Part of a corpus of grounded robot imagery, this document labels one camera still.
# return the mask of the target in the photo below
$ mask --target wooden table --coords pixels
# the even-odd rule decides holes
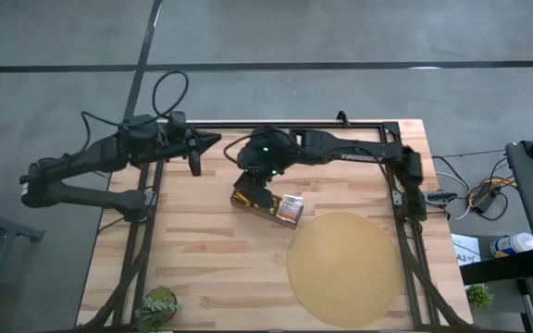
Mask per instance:
[[[422,155],[425,181],[421,190],[435,191],[438,182],[423,122],[398,121],[403,144]],[[222,150],[248,130],[220,132],[223,139],[202,156],[201,177],[191,176],[186,161],[173,160],[164,167],[145,292],[164,285],[177,295],[182,310],[166,329],[337,329],[309,314],[291,291],[286,253],[293,230],[244,213],[229,203],[232,184],[241,171],[225,159]],[[330,132],[346,139],[379,140],[377,132],[367,129]],[[241,146],[232,148],[231,154],[235,155]],[[110,190],[135,189],[138,177],[139,170],[132,167],[115,173]],[[277,176],[268,188],[277,194],[304,197],[300,226],[328,212],[353,212],[381,226],[398,246],[388,187],[375,164],[335,161],[324,166],[295,165],[284,176]],[[117,212],[105,212],[101,226],[117,217]],[[92,318],[116,287],[128,231],[127,223],[118,223],[98,237],[78,324]],[[434,284],[456,313],[471,323],[444,215],[428,216],[423,238]],[[425,313],[420,287],[417,295]],[[130,317],[132,297],[130,292],[125,320]],[[406,294],[384,317],[364,329],[412,329]]]

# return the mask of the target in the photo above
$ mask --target concrete floor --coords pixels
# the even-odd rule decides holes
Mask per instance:
[[[152,3],[0,0],[0,66],[135,64]],[[149,63],[359,60],[533,60],[533,0],[165,0],[149,56]],[[158,75],[144,76],[136,113],[151,112]],[[74,324],[100,210],[29,209],[18,178],[37,158],[81,147],[81,110],[120,120],[132,78],[0,74],[0,216],[46,229],[42,243],[17,244],[0,286],[0,332]],[[163,89],[167,104],[180,85]],[[332,118],[341,109],[352,118],[423,118],[433,154],[466,153],[533,139],[533,68],[192,73],[180,109],[190,119]],[[91,126],[94,138],[113,131]],[[451,162],[475,182],[500,157]],[[436,168],[449,171],[441,162]],[[106,186],[95,175],[71,182]],[[460,190],[449,179],[440,185]],[[452,220],[452,232],[528,230],[514,192],[510,206],[496,222]],[[519,329],[510,314],[475,319]]]

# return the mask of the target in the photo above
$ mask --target cable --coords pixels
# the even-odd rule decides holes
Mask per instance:
[[[182,93],[180,94],[180,97],[176,100],[176,102],[174,102],[174,104],[171,107],[166,109],[166,111],[160,113],[159,110],[157,109],[157,104],[155,102],[157,88],[159,87],[160,83],[162,83],[163,80],[165,80],[167,77],[173,74],[180,74],[184,78],[184,89],[182,90]],[[159,78],[159,80],[157,80],[157,82],[154,85],[154,89],[152,90],[152,107],[154,108],[154,112],[157,115],[157,118],[162,117],[164,119],[167,119],[167,114],[174,111],[174,109],[180,104],[180,102],[182,102],[182,100],[184,99],[184,96],[186,96],[186,93],[188,91],[189,91],[189,76],[185,72],[180,71],[180,70],[174,70],[174,71],[170,71],[162,75],[162,77]]]
[[[470,206],[466,205],[466,211],[462,215],[457,216],[455,219],[459,221],[459,220],[463,219],[464,217],[466,217],[468,215],[468,213],[470,213]]]
[[[123,217],[121,217],[121,218],[119,218],[119,219],[117,219],[117,220],[115,220],[115,221],[113,221],[113,222],[108,223],[107,225],[105,225],[105,226],[99,228],[97,234],[99,235],[104,229],[106,229],[106,228],[110,228],[110,227],[116,225],[118,222],[120,222],[120,221],[122,221],[122,220],[124,220],[124,219],[125,219],[125,216],[123,216]]]
[[[449,157],[464,157],[464,156],[472,156],[472,155],[476,155],[476,154],[500,153],[500,152],[504,152],[504,151],[505,151],[504,149],[494,149],[494,150],[489,150],[489,151],[473,152],[473,153],[466,153],[466,154],[451,154],[451,155],[442,155],[442,156],[435,155],[435,156],[432,156],[432,157],[433,157],[433,158],[436,158],[436,157],[444,157],[444,158],[449,158]]]
[[[444,213],[444,214],[447,214],[449,215],[450,212],[448,212],[444,207],[438,205],[438,204],[434,204],[434,203],[430,203],[430,202],[425,202],[425,204],[428,204],[428,205],[432,205],[433,207],[436,207],[436,208],[439,208],[442,212],[430,212],[428,214],[435,214],[435,213]]]
[[[238,167],[241,167],[239,164],[238,164],[238,161],[236,159],[234,159],[233,157],[231,157],[229,154],[228,154],[228,149],[233,147],[234,145],[236,145],[238,142],[241,142],[242,140],[246,140],[246,139],[251,139],[253,137],[256,137],[256,136],[259,136],[259,135],[263,135],[264,133],[254,133],[254,134],[248,134],[248,135],[244,135],[234,141],[232,141],[230,144],[228,144],[227,146],[225,146],[225,148],[223,148],[223,155],[226,156],[227,159],[229,159],[229,161],[231,161],[232,163],[234,163],[236,166]]]
[[[480,200],[477,202],[477,205],[474,205],[474,197],[476,197],[477,194],[478,194],[478,192],[476,192],[476,190],[477,189],[481,189],[481,190],[484,189],[484,187],[486,186],[485,184],[487,184],[487,183],[489,183],[491,187],[492,187],[493,184],[498,184],[498,185],[501,184],[501,185],[497,186],[495,189],[490,188],[490,190],[487,191],[483,195],[482,198],[480,198]],[[492,192],[500,190],[500,189],[505,188],[507,186],[512,186],[515,189],[517,189],[517,184],[515,183],[514,180],[504,179],[504,178],[501,178],[501,177],[493,177],[491,179],[484,179],[484,180],[480,181],[474,187],[474,189],[472,189],[472,191],[468,194],[468,197],[466,198],[467,199],[467,204],[469,206],[471,206],[472,208],[476,208],[476,207],[478,207],[479,204],[482,204],[489,197],[489,195],[491,195]]]
[[[503,208],[503,210],[501,211],[500,214],[498,214],[497,216],[495,217],[488,217],[488,216],[484,216],[482,213],[479,213],[477,212],[478,216],[488,220],[488,221],[496,221],[498,219],[500,219],[501,217],[503,217],[503,215],[505,215],[505,212],[507,211],[507,207],[509,206],[509,199],[507,199],[507,196],[503,193],[499,193],[498,195],[501,195],[503,197],[503,199],[505,199],[505,207]]]
[[[453,166],[450,164],[450,162],[448,162],[445,158],[443,158],[442,156],[433,156],[432,158],[438,158],[440,159],[441,161],[443,161],[443,163],[445,163],[446,166],[448,166],[448,168],[453,172],[453,174],[459,179],[462,181],[462,183],[464,183],[465,187],[466,187],[466,191],[470,191],[470,186],[468,186],[468,183],[466,183],[466,181],[462,178],[462,176],[460,176],[460,174],[458,173],[458,171],[456,171]]]
[[[464,186],[464,189],[466,191],[470,191],[470,188],[468,187],[468,185],[466,183],[464,183],[461,179],[457,178],[456,176],[454,175],[451,175],[449,173],[445,173],[445,172],[439,172],[439,171],[435,171],[436,174],[438,175],[442,175],[442,176],[445,176],[445,177],[449,177],[457,182],[459,182],[460,184],[462,184],[462,186]]]
[[[98,172],[98,171],[92,171],[94,174],[102,177],[103,179],[109,179],[109,177],[107,177],[106,175],[104,175],[103,173],[101,172]]]
[[[490,172],[490,177],[489,177],[489,179],[490,179],[490,181],[489,181],[489,191],[490,191],[490,189],[491,189],[491,187],[492,187],[492,176],[495,174],[495,169],[497,168],[497,166],[498,166],[502,161],[504,161],[504,160],[506,160],[506,159],[507,159],[507,157],[504,157],[504,158],[500,159],[499,162],[495,163],[495,166],[492,168],[492,171]]]

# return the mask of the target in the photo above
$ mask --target potted plant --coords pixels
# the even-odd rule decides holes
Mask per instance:
[[[142,333],[156,332],[180,309],[176,296],[167,287],[151,290],[135,311],[135,326]]]
[[[466,296],[468,297],[468,302],[480,310],[488,308],[493,301],[493,295],[489,287],[483,284],[469,286],[466,290]]]

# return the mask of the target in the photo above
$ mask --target circular cardboard disc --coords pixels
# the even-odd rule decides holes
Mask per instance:
[[[404,285],[389,235],[349,213],[325,214],[301,227],[287,253],[287,272],[305,309],[337,327],[381,318]]]

